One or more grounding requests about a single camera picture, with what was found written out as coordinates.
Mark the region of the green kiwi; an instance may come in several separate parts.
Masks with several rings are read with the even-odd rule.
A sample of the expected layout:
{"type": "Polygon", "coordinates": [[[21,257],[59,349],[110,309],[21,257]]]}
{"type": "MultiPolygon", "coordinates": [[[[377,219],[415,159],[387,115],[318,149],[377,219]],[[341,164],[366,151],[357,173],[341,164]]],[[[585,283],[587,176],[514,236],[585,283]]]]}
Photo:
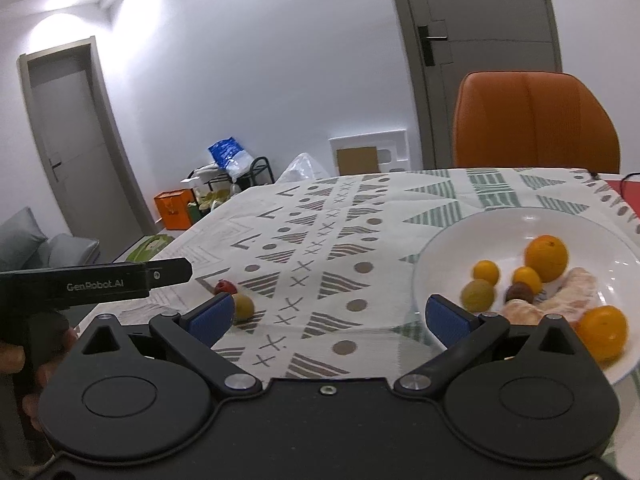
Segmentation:
{"type": "Polygon", "coordinates": [[[234,322],[240,324],[246,322],[255,315],[255,305],[249,296],[244,294],[234,294],[232,296],[234,303],[234,322]]]}
{"type": "Polygon", "coordinates": [[[469,312],[485,312],[491,308],[495,296],[494,286],[482,278],[476,278],[462,288],[460,301],[469,312]]]}

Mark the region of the red jujube back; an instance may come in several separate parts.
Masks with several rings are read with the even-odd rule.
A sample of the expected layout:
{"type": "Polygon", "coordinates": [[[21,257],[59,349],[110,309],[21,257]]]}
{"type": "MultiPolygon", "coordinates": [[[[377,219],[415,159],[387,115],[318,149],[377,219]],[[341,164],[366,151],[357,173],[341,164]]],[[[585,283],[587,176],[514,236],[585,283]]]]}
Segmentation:
{"type": "Polygon", "coordinates": [[[214,294],[218,295],[222,294],[223,292],[225,294],[235,295],[238,292],[238,289],[236,288],[235,284],[231,283],[230,281],[220,280],[214,286],[214,294]]]}

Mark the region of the red jujube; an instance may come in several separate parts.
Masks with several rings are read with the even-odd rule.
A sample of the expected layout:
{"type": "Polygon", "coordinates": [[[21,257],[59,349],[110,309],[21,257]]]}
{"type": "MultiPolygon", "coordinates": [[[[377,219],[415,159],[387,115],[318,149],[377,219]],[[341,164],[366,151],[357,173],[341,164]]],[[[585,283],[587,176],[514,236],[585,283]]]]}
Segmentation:
{"type": "Polygon", "coordinates": [[[513,283],[504,295],[504,302],[512,300],[522,300],[531,304],[534,301],[535,294],[529,285],[523,282],[513,283]]]}
{"type": "Polygon", "coordinates": [[[235,284],[231,283],[230,281],[220,280],[214,286],[214,294],[218,295],[222,294],[223,292],[225,294],[235,295],[238,292],[238,289],[236,288],[235,284]]]}

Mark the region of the small tangerine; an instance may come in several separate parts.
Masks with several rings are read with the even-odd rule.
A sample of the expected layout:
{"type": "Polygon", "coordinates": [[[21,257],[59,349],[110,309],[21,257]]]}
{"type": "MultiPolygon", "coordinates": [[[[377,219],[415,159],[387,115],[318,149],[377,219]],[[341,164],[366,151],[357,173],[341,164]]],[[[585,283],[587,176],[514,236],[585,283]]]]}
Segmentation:
{"type": "Polygon", "coordinates": [[[530,266],[520,266],[512,274],[512,284],[516,282],[523,282],[533,289],[535,295],[538,295],[544,285],[538,273],[530,266]]]}
{"type": "Polygon", "coordinates": [[[483,280],[491,286],[495,286],[500,280],[499,267],[490,260],[480,260],[472,269],[474,280],[483,280]]]}

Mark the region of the red jujube front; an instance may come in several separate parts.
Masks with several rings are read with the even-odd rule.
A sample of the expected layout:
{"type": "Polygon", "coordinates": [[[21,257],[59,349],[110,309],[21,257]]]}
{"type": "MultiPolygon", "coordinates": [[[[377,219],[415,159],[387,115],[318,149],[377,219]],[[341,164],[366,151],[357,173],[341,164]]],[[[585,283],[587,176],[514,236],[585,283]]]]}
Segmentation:
{"type": "Polygon", "coordinates": [[[531,304],[534,301],[535,294],[529,285],[523,282],[513,283],[504,295],[504,302],[512,300],[522,300],[531,304]]]}

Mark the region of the small tangerine front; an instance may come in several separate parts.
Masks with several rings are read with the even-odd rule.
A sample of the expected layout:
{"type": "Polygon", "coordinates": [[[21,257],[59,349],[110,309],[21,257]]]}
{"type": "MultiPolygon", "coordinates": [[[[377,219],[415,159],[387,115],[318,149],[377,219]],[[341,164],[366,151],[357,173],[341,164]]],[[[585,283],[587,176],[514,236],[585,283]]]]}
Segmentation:
{"type": "Polygon", "coordinates": [[[512,284],[516,282],[523,282],[533,289],[535,295],[538,295],[544,285],[538,273],[530,266],[520,266],[512,274],[512,284]]]}

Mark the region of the large orange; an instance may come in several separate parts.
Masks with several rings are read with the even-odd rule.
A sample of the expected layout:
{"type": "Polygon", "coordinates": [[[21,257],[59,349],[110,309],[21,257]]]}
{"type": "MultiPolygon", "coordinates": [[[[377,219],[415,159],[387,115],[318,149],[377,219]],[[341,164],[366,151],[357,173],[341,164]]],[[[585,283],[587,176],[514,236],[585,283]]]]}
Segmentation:
{"type": "Polygon", "coordinates": [[[570,255],[559,238],[544,234],[536,237],[525,248],[525,265],[532,268],[543,283],[550,283],[563,275],[570,255]]]}
{"type": "Polygon", "coordinates": [[[597,362],[617,359],[628,339],[628,323],[620,309],[603,306],[588,310],[575,332],[597,362]]]}

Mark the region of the peeled pomelo piece front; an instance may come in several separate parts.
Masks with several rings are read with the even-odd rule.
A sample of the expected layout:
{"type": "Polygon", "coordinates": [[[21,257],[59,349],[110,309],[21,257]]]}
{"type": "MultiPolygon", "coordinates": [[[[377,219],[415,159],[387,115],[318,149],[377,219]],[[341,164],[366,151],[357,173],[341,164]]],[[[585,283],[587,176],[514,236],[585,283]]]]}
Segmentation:
{"type": "Polygon", "coordinates": [[[597,307],[598,280],[584,268],[574,268],[556,293],[538,304],[544,314],[564,316],[570,324],[576,324],[590,309],[597,307]]]}

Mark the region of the grey sofa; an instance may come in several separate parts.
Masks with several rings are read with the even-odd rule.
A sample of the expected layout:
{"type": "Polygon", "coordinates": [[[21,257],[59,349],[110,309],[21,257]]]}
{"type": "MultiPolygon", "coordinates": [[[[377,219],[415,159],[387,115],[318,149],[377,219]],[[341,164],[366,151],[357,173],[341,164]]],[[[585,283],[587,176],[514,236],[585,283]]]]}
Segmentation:
{"type": "Polygon", "coordinates": [[[2,272],[84,266],[100,255],[97,240],[65,233],[47,238],[29,207],[2,223],[0,249],[2,272]]]}

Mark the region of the white deep plate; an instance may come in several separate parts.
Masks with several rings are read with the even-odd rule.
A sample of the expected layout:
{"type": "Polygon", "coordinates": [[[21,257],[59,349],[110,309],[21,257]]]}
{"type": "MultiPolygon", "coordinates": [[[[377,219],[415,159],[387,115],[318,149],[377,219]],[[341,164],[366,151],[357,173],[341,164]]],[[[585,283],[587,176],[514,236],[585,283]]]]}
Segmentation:
{"type": "Polygon", "coordinates": [[[578,214],[496,209],[448,226],[413,269],[418,310],[433,295],[513,324],[562,315],[613,384],[639,363],[639,247],[578,214]]]}

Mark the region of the orange paper bag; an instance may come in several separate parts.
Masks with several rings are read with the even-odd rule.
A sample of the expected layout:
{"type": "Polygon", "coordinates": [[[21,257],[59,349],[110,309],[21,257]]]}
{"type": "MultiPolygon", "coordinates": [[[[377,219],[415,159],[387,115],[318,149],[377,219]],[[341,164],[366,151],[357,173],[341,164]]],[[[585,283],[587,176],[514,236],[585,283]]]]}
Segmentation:
{"type": "Polygon", "coordinates": [[[194,199],[190,188],[161,192],[154,197],[155,207],[169,231],[185,231],[193,226],[189,204],[194,199]]]}

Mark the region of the patterned white tablecloth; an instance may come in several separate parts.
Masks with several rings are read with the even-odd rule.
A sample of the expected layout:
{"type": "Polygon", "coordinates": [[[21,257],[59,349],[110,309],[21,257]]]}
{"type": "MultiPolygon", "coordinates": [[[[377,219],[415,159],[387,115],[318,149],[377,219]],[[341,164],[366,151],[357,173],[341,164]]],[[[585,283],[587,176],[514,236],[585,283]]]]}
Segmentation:
{"type": "Polygon", "coordinates": [[[124,325],[184,313],[221,280],[255,314],[216,344],[259,378],[405,372],[432,356],[411,296],[420,250],[483,211],[557,212],[638,240],[634,199],[616,177],[583,169],[443,169],[268,185],[214,210],[164,250],[193,264],[190,282],[100,304],[124,325]]]}

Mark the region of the black metal rack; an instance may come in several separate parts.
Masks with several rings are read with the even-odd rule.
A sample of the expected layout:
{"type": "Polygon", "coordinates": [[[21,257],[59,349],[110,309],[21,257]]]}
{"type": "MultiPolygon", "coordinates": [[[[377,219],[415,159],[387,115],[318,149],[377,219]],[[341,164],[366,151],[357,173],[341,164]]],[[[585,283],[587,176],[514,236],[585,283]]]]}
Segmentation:
{"type": "Polygon", "coordinates": [[[256,185],[268,185],[276,182],[267,157],[253,159],[248,169],[235,180],[211,162],[190,172],[181,183],[190,188],[201,209],[213,209],[226,202],[232,195],[241,193],[256,185]]]}

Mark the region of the blue white plastic bag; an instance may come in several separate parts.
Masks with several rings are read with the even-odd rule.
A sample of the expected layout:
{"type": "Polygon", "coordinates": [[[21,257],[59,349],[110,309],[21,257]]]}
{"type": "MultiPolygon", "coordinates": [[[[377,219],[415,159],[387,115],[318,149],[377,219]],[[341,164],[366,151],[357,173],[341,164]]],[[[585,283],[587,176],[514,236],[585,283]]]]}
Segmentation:
{"type": "Polygon", "coordinates": [[[244,176],[254,162],[254,157],[248,154],[233,136],[215,142],[208,151],[216,165],[224,170],[232,181],[244,176]]]}

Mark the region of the orange leather chair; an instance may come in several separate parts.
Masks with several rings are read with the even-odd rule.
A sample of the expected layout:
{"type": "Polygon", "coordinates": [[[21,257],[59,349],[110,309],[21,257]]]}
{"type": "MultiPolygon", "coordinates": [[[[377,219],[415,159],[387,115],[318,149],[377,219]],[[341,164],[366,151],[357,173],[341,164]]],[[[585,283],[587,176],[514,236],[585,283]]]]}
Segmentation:
{"type": "Polygon", "coordinates": [[[620,171],[620,140],[592,92],[564,73],[497,70],[461,81],[452,156],[459,168],[620,171]]]}

